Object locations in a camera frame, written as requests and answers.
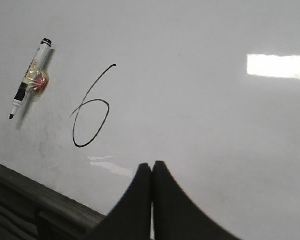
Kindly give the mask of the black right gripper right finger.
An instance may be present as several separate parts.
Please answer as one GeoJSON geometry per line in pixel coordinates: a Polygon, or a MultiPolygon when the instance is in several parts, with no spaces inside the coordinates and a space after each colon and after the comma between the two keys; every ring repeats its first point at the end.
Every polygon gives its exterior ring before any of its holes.
{"type": "Polygon", "coordinates": [[[163,161],[152,170],[152,201],[156,240],[237,239],[192,202],[163,161]]]}

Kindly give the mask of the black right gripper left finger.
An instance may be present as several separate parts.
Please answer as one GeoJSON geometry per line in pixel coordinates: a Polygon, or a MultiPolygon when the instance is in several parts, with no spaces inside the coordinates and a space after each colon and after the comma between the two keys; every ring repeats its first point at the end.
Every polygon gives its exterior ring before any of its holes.
{"type": "Polygon", "coordinates": [[[86,239],[149,240],[151,214],[152,171],[142,163],[120,201],[86,239]]]}

